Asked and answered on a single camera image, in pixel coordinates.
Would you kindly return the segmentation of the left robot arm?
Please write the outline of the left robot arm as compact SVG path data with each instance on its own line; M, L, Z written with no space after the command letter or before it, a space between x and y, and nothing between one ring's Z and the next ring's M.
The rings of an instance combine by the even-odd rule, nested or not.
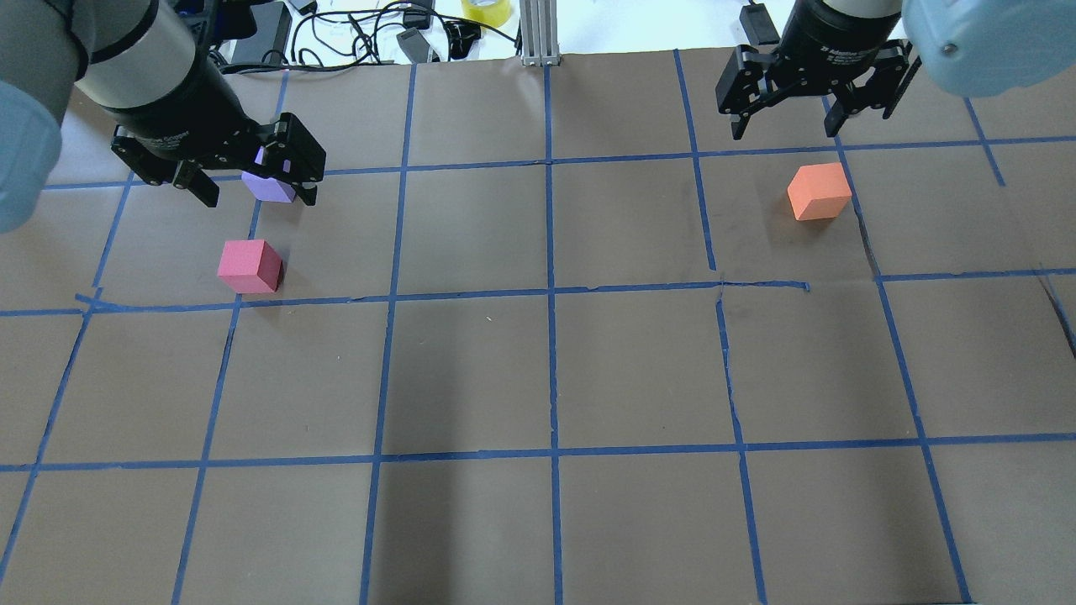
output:
M4 1L3 233L34 214L61 153L72 92L116 125L111 151L151 187L220 202L212 170L241 170L318 199L326 153L292 113L250 118L210 47L256 31L251 1Z

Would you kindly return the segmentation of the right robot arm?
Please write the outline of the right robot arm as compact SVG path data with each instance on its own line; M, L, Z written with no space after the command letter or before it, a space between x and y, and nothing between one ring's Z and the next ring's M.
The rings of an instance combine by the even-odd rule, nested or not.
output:
M1073 65L1072 1L796 1L783 32L760 3L741 11L716 107L739 140L752 116L789 98L831 98L824 131L868 108L891 118L924 71L942 92L999 96Z

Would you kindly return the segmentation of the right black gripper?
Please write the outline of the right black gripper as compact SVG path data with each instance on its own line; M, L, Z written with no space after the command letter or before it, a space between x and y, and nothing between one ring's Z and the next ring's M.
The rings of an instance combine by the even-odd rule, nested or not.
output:
M911 42L891 37L900 15L900 1L795 1L778 32L767 8L748 1L739 13L748 43L716 82L731 138L741 140L754 114L787 98L833 96L827 138L864 108L893 113L921 66Z

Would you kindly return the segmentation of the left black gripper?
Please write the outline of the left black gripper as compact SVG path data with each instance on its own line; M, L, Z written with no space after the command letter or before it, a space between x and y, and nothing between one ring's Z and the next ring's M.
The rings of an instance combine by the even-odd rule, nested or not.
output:
M318 202L327 154L314 133L291 112L251 118L204 53L161 99L105 111L116 123L112 153L152 187L173 185L215 209L220 184L208 173L239 170L291 184L307 207Z

